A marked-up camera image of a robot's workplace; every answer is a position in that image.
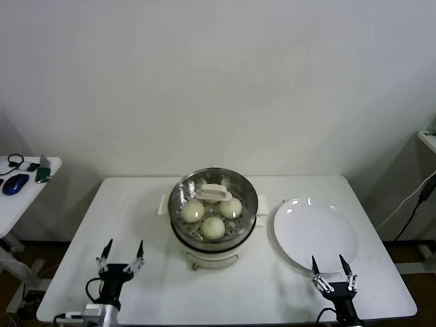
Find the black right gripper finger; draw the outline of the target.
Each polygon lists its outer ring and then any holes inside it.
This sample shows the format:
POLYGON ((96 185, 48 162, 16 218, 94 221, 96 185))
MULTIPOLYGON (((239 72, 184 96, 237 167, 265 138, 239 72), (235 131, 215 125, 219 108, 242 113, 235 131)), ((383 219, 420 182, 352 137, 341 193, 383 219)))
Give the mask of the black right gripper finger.
POLYGON ((312 264, 311 271, 313 273, 313 276, 312 276, 313 285, 317 288, 317 290, 321 294, 333 293, 333 286, 331 286, 331 284, 329 284, 329 282, 327 282, 327 280, 325 280, 325 278, 323 278, 323 276, 321 276, 317 262, 316 262, 313 255, 311 256, 311 264, 312 264))
POLYGON ((339 258, 340 258, 344 273, 347 277, 347 281, 345 282, 345 284, 347 286, 347 291, 348 292, 357 292, 357 287, 356 287, 357 275, 353 274, 350 265, 347 263, 347 261, 345 260, 345 258, 342 255, 340 255, 339 258))

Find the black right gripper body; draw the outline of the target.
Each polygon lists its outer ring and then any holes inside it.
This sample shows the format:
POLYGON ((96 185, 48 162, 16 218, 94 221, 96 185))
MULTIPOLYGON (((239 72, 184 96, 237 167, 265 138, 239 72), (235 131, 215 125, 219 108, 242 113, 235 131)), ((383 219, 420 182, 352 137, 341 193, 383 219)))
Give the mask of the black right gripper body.
POLYGON ((349 290, 346 282, 333 282, 330 285, 333 291, 325 292, 324 298, 333 303, 337 317, 357 317, 352 302, 356 292, 349 290))

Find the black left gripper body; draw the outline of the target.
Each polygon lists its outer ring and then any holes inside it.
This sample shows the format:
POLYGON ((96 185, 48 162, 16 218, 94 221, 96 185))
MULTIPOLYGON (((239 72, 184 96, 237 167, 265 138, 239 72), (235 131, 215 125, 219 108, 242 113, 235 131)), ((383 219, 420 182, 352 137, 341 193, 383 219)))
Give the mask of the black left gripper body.
POLYGON ((103 282, 99 293, 98 303, 103 305, 120 306, 120 295, 123 284, 131 281, 134 274, 128 264, 109 264, 107 270, 99 273, 103 282))

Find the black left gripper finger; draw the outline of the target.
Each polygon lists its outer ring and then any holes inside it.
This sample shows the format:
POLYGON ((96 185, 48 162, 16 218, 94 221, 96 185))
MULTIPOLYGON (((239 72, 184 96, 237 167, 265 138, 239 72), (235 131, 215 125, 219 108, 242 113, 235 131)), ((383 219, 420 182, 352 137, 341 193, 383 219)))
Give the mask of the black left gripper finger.
POLYGON ((112 239, 108 242, 108 244, 104 247, 102 254, 99 257, 96 257, 98 273, 103 273, 108 271, 107 259, 112 247, 112 239))
POLYGON ((142 268, 143 264, 144 264, 144 249, 143 249, 143 240, 141 240, 136 254, 136 258, 133 260, 132 263, 128 265, 127 272, 136 273, 142 268))

